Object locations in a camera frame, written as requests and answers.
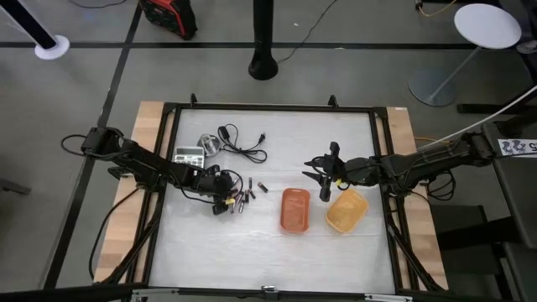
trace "small electronic device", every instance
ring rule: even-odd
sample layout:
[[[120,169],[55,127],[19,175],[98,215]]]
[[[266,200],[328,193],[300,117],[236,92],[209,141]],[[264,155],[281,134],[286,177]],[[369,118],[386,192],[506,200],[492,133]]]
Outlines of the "small electronic device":
[[[174,162],[182,164],[191,164],[203,168],[205,152],[202,147],[185,146],[176,147]]]
[[[192,39],[198,30],[190,0],[139,0],[139,5],[149,22],[184,40]]]

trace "black cable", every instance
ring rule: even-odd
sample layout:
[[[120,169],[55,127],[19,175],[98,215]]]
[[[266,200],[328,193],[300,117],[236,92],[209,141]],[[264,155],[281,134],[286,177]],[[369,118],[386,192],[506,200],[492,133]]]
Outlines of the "black cable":
[[[235,141],[232,143],[230,138],[229,137],[225,138],[226,135],[223,135],[221,133],[220,129],[218,129],[218,137],[221,139],[222,142],[224,142],[224,145],[222,146],[222,150],[227,151],[229,153],[241,154],[244,157],[246,157],[247,159],[250,159],[255,164],[261,164],[261,163],[264,163],[267,160],[267,157],[268,157],[267,152],[265,152],[262,149],[256,149],[256,147],[260,143],[262,143],[263,140],[265,139],[264,134],[261,134],[261,137],[259,138],[258,143],[256,145],[254,145],[251,148],[242,149],[242,148],[237,147],[237,140],[238,140],[238,128],[237,128],[237,126],[229,123],[229,124],[227,124],[227,125],[225,125],[223,127],[227,128],[228,126],[231,126],[231,127],[235,128],[235,131],[237,133],[236,133]]]
[[[449,200],[451,200],[453,198],[453,196],[455,195],[456,179],[455,179],[455,176],[453,175],[453,173],[450,170],[448,170],[448,171],[446,171],[446,172],[444,172],[442,174],[439,174],[439,176],[446,175],[446,174],[450,176],[450,180],[448,180],[445,184],[441,185],[440,187],[431,190],[430,185],[433,184],[433,183],[427,184],[427,186],[426,186],[427,195],[429,195],[430,197],[433,197],[433,198],[435,198],[437,200],[441,200],[441,201],[449,201]],[[434,194],[434,193],[438,192],[439,190],[442,190],[442,189],[446,188],[448,185],[451,185],[451,188],[446,193]]]
[[[60,147],[66,151],[68,154],[73,154],[73,155],[76,155],[76,156],[81,156],[81,157],[86,157],[86,156],[89,156],[89,157],[94,157],[96,159],[100,159],[100,160],[104,160],[104,161],[107,161],[107,160],[112,160],[114,158],[116,158],[117,156],[120,156],[120,155],[124,155],[124,154],[127,154],[128,152],[125,152],[125,151],[120,151],[120,152],[114,152],[114,153],[111,153],[111,154],[107,154],[107,155],[100,155],[100,154],[94,154],[93,152],[91,151],[86,151],[86,153],[78,153],[76,151],[73,151],[73,150],[69,150],[66,146],[65,146],[65,141],[69,138],[86,138],[86,135],[82,135],[82,134],[71,134],[71,135],[68,135],[64,138],[61,139],[60,141]],[[128,138],[124,138],[123,136],[120,136],[119,139],[123,140],[123,141],[130,141],[130,139]]]
[[[417,195],[421,198],[423,198],[423,200],[427,201],[428,204],[430,204],[430,201],[427,197],[423,196],[422,194],[418,193],[418,192],[414,192],[414,191],[410,191],[410,194],[414,194],[414,195]]]
[[[202,200],[202,199],[200,199],[200,198],[195,198],[195,197],[192,197],[192,196],[188,196],[188,195],[185,193],[185,191],[183,190],[183,186],[180,186],[180,190],[181,190],[181,192],[183,192],[183,195],[184,195],[186,198],[190,199],[190,200],[197,200],[197,201],[201,201],[201,202],[205,202],[205,203],[214,205],[214,202],[212,202],[212,201]]]
[[[278,63],[282,63],[282,62],[285,62],[286,60],[290,59],[294,54],[295,54],[295,51],[298,50],[300,47],[304,46],[304,43],[305,41],[311,36],[311,33],[313,32],[313,29],[315,29],[315,27],[317,27],[317,25],[319,24],[319,22],[322,20],[323,17],[325,17],[325,14],[328,12],[328,10],[332,7],[332,5],[334,5],[335,3],[337,2],[337,0],[333,0],[325,9],[324,12],[322,12],[322,14],[319,16],[319,18],[317,19],[317,22],[315,22],[315,24],[311,27],[310,31],[308,32],[308,34],[305,36],[305,38],[302,40],[302,42],[300,42],[300,44],[295,47],[293,49],[293,51],[291,51],[291,54],[288,55],[287,57],[283,58],[282,60],[278,60]]]
[[[71,135],[68,135],[68,136],[62,138],[61,141],[60,141],[60,147],[61,147],[62,149],[64,149],[64,151],[66,151],[68,154],[73,154],[73,155],[76,155],[76,156],[86,156],[86,155],[83,154],[83,153],[78,153],[78,152],[76,152],[76,151],[71,151],[71,150],[69,150],[69,149],[64,145],[65,141],[66,141],[67,139],[69,139],[69,138],[86,138],[86,135],[82,135],[82,134],[71,134]]]
[[[95,7],[82,5],[82,4],[76,3],[76,2],[73,1],[73,0],[67,0],[67,1],[69,1],[70,3],[75,4],[75,5],[76,5],[77,7],[79,7],[79,8],[97,9],[97,8],[107,8],[107,7],[110,7],[110,6],[119,5],[119,4],[121,4],[121,3],[126,2],[127,0],[121,0],[120,2],[116,2],[116,3],[108,3],[108,4],[104,4],[104,5],[100,5],[100,6],[95,6]]]
[[[342,188],[340,185],[337,185],[337,189],[339,190],[348,190],[351,187],[351,184],[347,184],[347,187]]]
[[[91,280],[95,278],[93,275],[93,256],[95,255],[95,250],[97,249],[97,243],[99,242],[99,238],[101,237],[102,230],[104,229],[104,226],[107,224],[108,218],[110,215],[126,200],[128,200],[132,195],[134,195],[136,192],[138,192],[139,188],[134,189],[132,192],[128,193],[127,196],[123,197],[120,201],[115,204],[110,211],[108,211],[107,215],[104,217],[104,220],[101,223],[101,227],[99,228],[99,232],[97,233],[97,237],[95,238],[95,242],[93,243],[93,247],[91,248],[90,258],[88,261],[88,271],[90,273]]]
[[[242,192],[242,188],[243,188],[243,186],[244,186],[244,182],[242,181],[242,177],[241,177],[241,175],[240,175],[239,173],[237,173],[237,172],[235,172],[235,171],[233,171],[233,170],[229,170],[229,169],[224,169],[224,170],[222,170],[221,172],[233,173],[233,174],[235,174],[235,175],[239,178],[239,180],[241,180],[241,189],[235,194],[235,196],[233,196],[233,197],[237,197],[237,195],[239,195],[239,193]]]

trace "black metal frame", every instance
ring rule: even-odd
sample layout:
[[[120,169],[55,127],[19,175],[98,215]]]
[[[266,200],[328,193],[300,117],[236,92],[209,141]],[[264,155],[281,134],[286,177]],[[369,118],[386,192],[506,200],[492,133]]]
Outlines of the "black metal frame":
[[[175,137],[177,135],[177,130],[179,127],[180,113],[182,109],[196,109],[196,110],[248,110],[248,111],[285,111],[285,112],[355,112],[355,113],[364,113],[369,116],[370,127],[372,131],[373,139],[373,148],[375,156],[381,155],[380,149],[380,138],[378,136],[378,127],[377,127],[377,118],[380,118],[382,122],[382,128],[384,133],[384,140],[387,146],[388,154],[394,153],[394,146],[391,139],[391,133],[389,130],[388,124],[388,114],[385,107],[339,107],[335,97],[331,97],[328,106],[294,106],[294,105],[253,105],[253,104],[217,104],[217,103],[198,103],[196,97],[192,95],[190,103],[165,103],[164,110],[162,114],[161,123],[159,126],[159,134],[157,136],[155,152],[160,151],[160,145],[164,141],[164,131],[165,125],[169,119],[170,113],[174,112],[173,123],[171,134],[169,138],[168,150],[166,154],[167,159],[171,159],[173,155],[173,146],[175,145]],[[390,205],[389,205],[389,195],[388,191],[385,190],[383,185],[380,185],[382,202],[383,202],[383,212],[384,215],[392,215]],[[155,210],[161,211],[164,205],[164,196],[165,191],[159,194]],[[147,220],[147,209],[150,205],[150,195],[146,194],[143,199],[142,210],[143,214],[141,215],[138,221],[138,230],[137,238],[139,233],[143,229],[143,226]],[[404,214],[404,208],[398,206],[398,215],[399,220],[401,221],[401,232],[403,233],[404,240],[409,244],[409,230],[408,224],[406,223],[406,216]],[[401,281],[401,272],[399,268],[399,257],[396,250],[396,243],[394,239],[389,235],[388,232],[388,223],[385,221],[386,227],[386,237],[388,240],[388,251],[390,254],[390,262],[392,264],[392,273],[394,276],[394,287],[396,294],[399,292],[399,289],[402,288]],[[153,264],[153,255],[154,249],[156,246],[158,237],[158,229],[153,233],[149,239],[148,253],[145,259],[145,266],[143,269],[143,277],[141,282],[143,284],[149,284],[149,275],[151,272]],[[127,281],[133,282],[133,272],[135,270],[135,263],[133,267],[129,269],[129,275]],[[412,289],[417,289],[417,278],[415,273],[410,269],[409,266],[409,275],[411,276]],[[241,296],[241,297],[260,297],[265,296],[266,293],[263,290],[240,290],[240,289],[190,289],[190,288],[180,288],[181,294],[198,294],[198,295],[231,295],[231,296]],[[363,294],[347,294],[347,293],[308,293],[308,292],[279,292],[279,297],[284,296],[293,296],[295,298],[308,298],[308,297],[319,297],[319,298],[338,298],[338,299],[362,299]]]

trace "white cable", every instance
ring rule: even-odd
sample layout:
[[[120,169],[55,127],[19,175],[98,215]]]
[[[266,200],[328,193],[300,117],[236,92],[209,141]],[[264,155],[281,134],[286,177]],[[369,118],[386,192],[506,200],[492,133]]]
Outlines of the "white cable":
[[[483,118],[483,119],[482,119],[481,121],[479,121],[479,122],[473,123],[472,125],[470,125],[470,126],[464,128],[464,129],[462,129],[462,130],[459,130],[459,131],[457,131],[457,132],[455,132],[455,133],[452,133],[452,134],[450,134],[450,135],[448,135],[448,136],[446,136],[446,137],[444,137],[444,138],[441,138],[441,139],[439,139],[439,140],[436,140],[436,141],[434,141],[434,142],[432,142],[432,143],[428,143],[428,144],[426,144],[426,145],[423,146],[423,147],[419,147],[418,149],[428,148],[428,147],[430,147],[430,146],[432,146],[432,145],[435,145],[435,144],[437,144],[437,143],[440,143],[441,141],[445,141],[445,140],[447,140],[447,139],[449,139],[449,138],[452,138],[452,137],[454,137],[454,136],[456,136],[456,135],[459,135],[459,134],[461,134],[461,133],[464,133],[464,132],[466,132],[466,131],[468,131],[468,130],[470,130],[470,129],[476,127],[476,126],[479,126],[479,125],[481,125],[482,123],[484,123],[484,122],[486,122],[486,121],[488,121],[488,120],[490,120],[490,119],[492,119],[492,118],[495,118],[497,115],[499,115],[499,114],[501,114],[502,112],[508,110],[510,107],[513,107],[516,103],[522,101],[525,97],[527,97],[531,92],[533,92],[533,91],[535,91],[535,90],[537,90],[537,86],[534,86],[533,88],[531,88],[530,90],[528,90],[528,92],[524,93],[521,97],[519,97],[518,99],[516,99],[515,101],[513,101],[512,103],[510,103],[510,104],[507,105],[506,107],[500,109],[498,112],[494,113],[494,114],[491,115],[490,117],[485,117],[485,118]]]

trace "black pole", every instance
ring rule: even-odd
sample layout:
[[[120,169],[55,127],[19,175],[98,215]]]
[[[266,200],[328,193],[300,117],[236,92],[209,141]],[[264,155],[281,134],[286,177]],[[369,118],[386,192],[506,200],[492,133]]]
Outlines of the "black pole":
[[[42,49],[51,49],[56,46],[54,38],[18,0],[1,0],[0,5]]]
[[[274,0],[253,0],[255,52],[248,73],[256,80],[272,79],[278,74],[278,63],[272,57]]]

